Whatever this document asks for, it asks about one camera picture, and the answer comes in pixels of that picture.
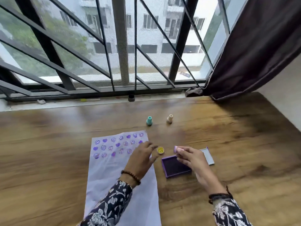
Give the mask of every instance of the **purple heart stamp print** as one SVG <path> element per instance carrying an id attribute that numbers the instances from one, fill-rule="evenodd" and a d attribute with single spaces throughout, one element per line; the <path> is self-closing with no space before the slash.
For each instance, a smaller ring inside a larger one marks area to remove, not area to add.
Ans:
<path id="1" fill-rule="evenodd" d="M 98 158 L 99 158 L 99 153 L 95 153 L 95 154 L 93 155 L 93 157 L 94 157 L 95 159 L 98 159 Z"/>

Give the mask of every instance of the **black and white patterned shirt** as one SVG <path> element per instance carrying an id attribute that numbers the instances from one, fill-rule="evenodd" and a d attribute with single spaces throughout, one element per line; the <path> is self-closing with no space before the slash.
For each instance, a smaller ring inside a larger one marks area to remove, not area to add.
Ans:
<path id="1" fill-rule="evenodd" d="M 116 225 L 129 204 L 132 191 L 129 184 L 118 181 L 78 226 Z M 217 226 L 252 226 L 234 199 L 218 199 L 213 204 Z"/>

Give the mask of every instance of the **wooden table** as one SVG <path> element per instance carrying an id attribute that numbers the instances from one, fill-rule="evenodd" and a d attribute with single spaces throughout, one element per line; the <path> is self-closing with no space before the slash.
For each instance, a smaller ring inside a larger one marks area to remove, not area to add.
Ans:
<path id="1" fill-rule="evenodd" d="M 200 97 L 0 113 L 0 224 L 75 225 L 91 138 L 142 129 L 164 157 L 174 145 L 208 146 L 254 226 L 301 225 L 301 133 L 256 93 L 220 105 Z M 193 175 L 167 180 L 160 160 L 154 166 L 163 226 L 215 225 Z"/>

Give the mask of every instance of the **tree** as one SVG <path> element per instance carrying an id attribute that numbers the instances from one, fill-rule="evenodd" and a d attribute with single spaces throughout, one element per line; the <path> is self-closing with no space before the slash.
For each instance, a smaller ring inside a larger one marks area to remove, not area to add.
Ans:
<path id="1" fill-rule="evenodd" d="M 0 0 L 0 2 L 21 12 L 14 0 Z M 82 36 L 76 31 L 71 30 L 69 26 L 61 19 L 52 17 L 51 13 L 49 12 L 48 6 L 50 5 L 50 3 L 48 1 L 45 2 L 43 0 L 42 3 L 41 0 L 33 0 L 33 2 L 48 31 L 59 38 L 62 42 L 71 46 L 77 52 L 81 53 L 83 56 L 87 58 L 90 57 L 92 49 L 87 48 L 86 41 L 88 38 L 86 36 Z M 12 39 L 18 41 L 23 46 L 33 49 L 35 53 L 47 58 L 39 41 L 36 39 L 32 29 L 28 25 L 1 8 L 0 23 L 2 24 L 2 27 L 11 34 Z M 57 49 L 58 54 L 66 69 L 73 71 L 82 67 L 82 61 L 64 50 L 59 45 L 56 45 L 55 43 L 53 44 L 55 45 L 55 48 Z M 34 60 L 33 58 L 11 48 L 10 46 L 4 46 L 22 69 L 38 76 L 57 75 L 53 69 L 47 67 L 39 61 Z"/>

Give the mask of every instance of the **purple ink pad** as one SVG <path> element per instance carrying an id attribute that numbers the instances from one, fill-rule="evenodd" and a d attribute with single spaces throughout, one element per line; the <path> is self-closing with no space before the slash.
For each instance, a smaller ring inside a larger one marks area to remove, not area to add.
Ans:
<path id="1" fill-rule="evenodd" d="M 162 159 L 162 167 L 166 178 L 191 172 L 192 169 L 177 160 L 177 156 Z"/>

